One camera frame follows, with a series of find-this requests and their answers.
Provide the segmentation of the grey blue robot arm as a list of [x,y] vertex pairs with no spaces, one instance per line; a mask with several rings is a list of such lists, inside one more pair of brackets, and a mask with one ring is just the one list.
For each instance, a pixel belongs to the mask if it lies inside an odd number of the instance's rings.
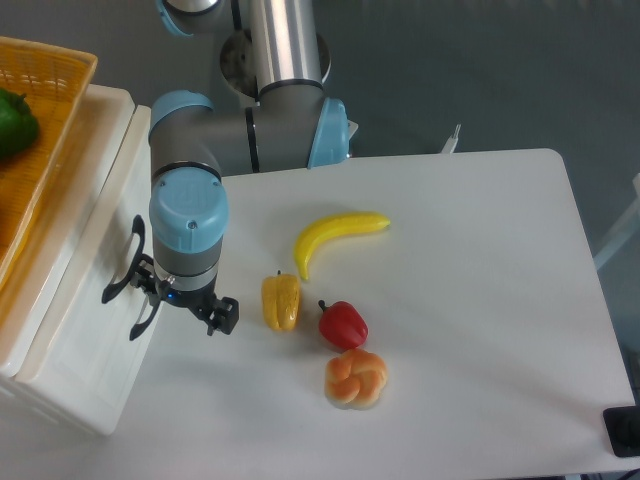
[[190,311],[209,332],[230,333],[239,318],[235,299],[215,284],[229,206],[226,175],[338,164],[349,153],[346,109],[323,88],[313,7],[308,1],[249,5],[256,102],[219,114],[204,95],[178,90],[152,106],[148,141],[151,196],[147,217],[135,217],[137,249],[124,279],[108,285],[141,290],[152,309]]

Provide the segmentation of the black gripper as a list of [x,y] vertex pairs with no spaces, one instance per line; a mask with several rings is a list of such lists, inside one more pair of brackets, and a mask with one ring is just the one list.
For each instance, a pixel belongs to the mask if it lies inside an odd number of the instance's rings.
[[216,331],[230,335],[239,320],[239,302],[231,297],[216,298],[216,280],[214,277],[196,290],[176,289],[176,283],[156,281],[153,259],[143,253],[135,266],[130,285],[141,289],[151,306],[158,306],[163,301],[173,307],[189,310],[200,320],[206,319],[208,336]]

